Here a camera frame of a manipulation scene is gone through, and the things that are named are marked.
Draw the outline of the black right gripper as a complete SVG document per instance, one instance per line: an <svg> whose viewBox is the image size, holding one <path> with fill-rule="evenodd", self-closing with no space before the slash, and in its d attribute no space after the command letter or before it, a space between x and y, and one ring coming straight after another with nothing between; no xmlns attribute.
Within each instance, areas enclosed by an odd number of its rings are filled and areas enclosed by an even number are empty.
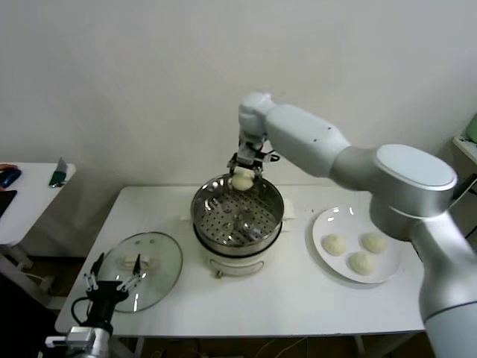
<svg viewBox="0 0 477 358"><path fill-rule="evenodd" d="M234 175L237 167L251 170L255 180L263 178L263 160L265 153L249 148L239 148L227 163L229 174Z"/></svg>

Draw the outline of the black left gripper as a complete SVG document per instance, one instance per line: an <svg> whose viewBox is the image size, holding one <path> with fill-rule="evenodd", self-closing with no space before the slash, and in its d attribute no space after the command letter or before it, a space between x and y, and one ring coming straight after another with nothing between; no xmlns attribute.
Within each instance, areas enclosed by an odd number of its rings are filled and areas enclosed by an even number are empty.
<svg viewBox="0 0 477 358"><path fill-rule="evenodd" d="M87 315L88 327L111 327L111 321L116 305L125 301L129 297L128 291L136 287L142 280L141 255L138 254L133 266L132 275L118 281L100 281L98 274L104 261L104 253L92 264L89 272L83 275L87 297L92 302L92 306Z"/></svg>

